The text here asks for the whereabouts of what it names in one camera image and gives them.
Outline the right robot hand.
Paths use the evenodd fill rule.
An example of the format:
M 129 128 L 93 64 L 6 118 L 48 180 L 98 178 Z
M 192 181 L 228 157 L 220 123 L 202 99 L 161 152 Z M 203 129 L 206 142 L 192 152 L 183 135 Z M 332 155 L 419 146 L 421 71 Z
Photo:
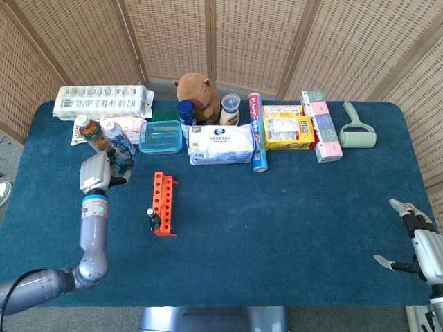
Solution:
M 415 260 L 412 263 L 389 261 L 381 255 L 374 255 L 374 259 L 388 270 L 416 273 L 430 286 L 442 285 L 442 235 L 435 230 L 431 219 L 412 203 L 390 199 L 389 204 L 404 222 Z

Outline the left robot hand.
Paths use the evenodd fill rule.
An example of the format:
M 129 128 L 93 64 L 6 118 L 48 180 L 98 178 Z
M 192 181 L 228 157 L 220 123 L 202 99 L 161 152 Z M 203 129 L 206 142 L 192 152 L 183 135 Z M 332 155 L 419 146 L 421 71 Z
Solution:
M 125 185 L 134 161 L 111 148 L 88 158 L 80 168 L 80 190 L 84 194 L 104 194 L 110 187 Z

